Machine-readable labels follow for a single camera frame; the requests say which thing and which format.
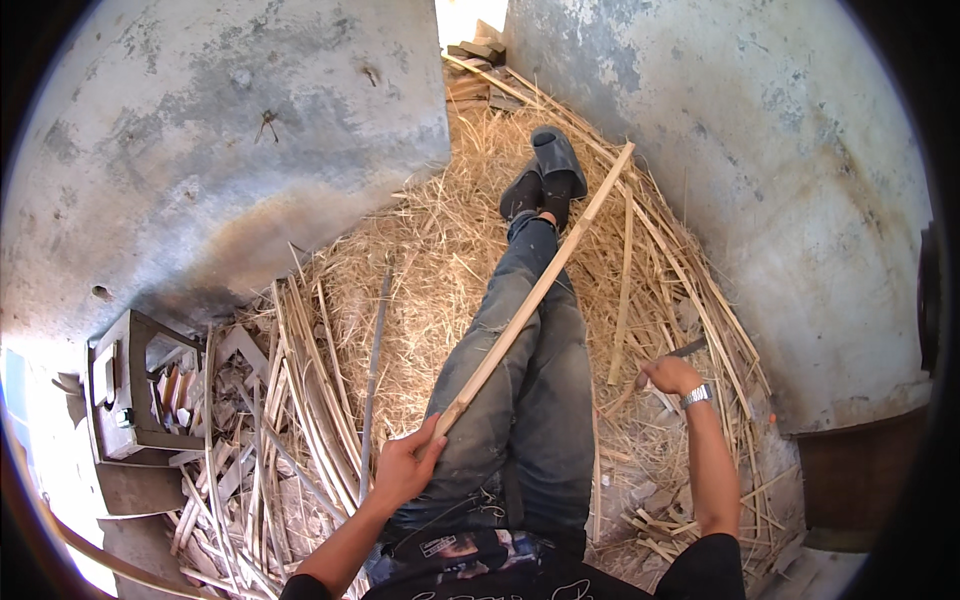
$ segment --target black t-shirt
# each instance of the black t-shirt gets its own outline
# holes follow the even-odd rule
[[[526,539],[513,533],[514,540],[499,556],[483,556],[472,547],[473,559],[454,567],[457,545],[447,550],[447,567],[434,572],[416,569],[398,573],[372,588],[364,600],[446,600],[447,598],[505,598],[510,600],[696,600],[698,598],[745,597],[740,574],[740,547],[736,539],[726,534],[706,536],[691,544],[660,578],[657,590],[651,596],[642,589],[620,581],[592,566],[577,561],[561,551],[541,548],[525,554]],[[437,554],[436,547],[427,547]],[[323,584],[309,575],[292,577],[280,600],[331,600]]]

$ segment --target jeans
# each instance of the jeans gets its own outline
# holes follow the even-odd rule
[[[437,378],[427,416],[442,412],[463,389],[557,252],[553,226],[532,210],[515,216],[507,241],[480,309]],[[502,470],[509,454],[516,460],[522,529],[582,540],[593,470],[590,410],[586,327],[561,271],[447,433],[433,479],[394,513],[381,539],[505,528]]]

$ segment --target weathered wall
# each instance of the weathered wall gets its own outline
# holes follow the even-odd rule
[[[521,74],[646,156],[755,335],[781,432],[926,402],[924,171],[838,3],[512,0],[505,30]]]
[[[203,324],[290,268],[288,240],[324,244],[442,166],[433,15],[429,0],[100,4],[12,169],[3,343],[76,364],[128,306]],[[254,144],[265,110],[277,144],[269,128]]]

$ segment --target silver watch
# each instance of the silver watch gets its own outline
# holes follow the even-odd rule
[[[709,400],[713,397],[713,394],[710,393],[710,386],[706,383],[700,385],[693,389],[692,392],[687,394],[680,400],[680,407],[684,410],[694,402],[699,402],[700,400]]]

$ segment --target leg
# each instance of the leg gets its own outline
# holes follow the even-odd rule
[[[524,529],[577,534],[587,522],[593,471],[586,326],[566,271],[540,305],[540,336],[510,439]]]
[[[467,334],[444,363],[427,415],[442,412],[463,389],[557,251],[553,227],[535,211],[518,214],[507,239],[510,247],[493,272]],[[540,314],[535,313],[469,409],[450,429],[449,443],[433,479],[423,494],[396,512],[392,519],[395,525],[416,529],[441,517],[459,519],[462,511],[452,512],[453,507],[495,479],[506,455],[514,403],[539,335]]]

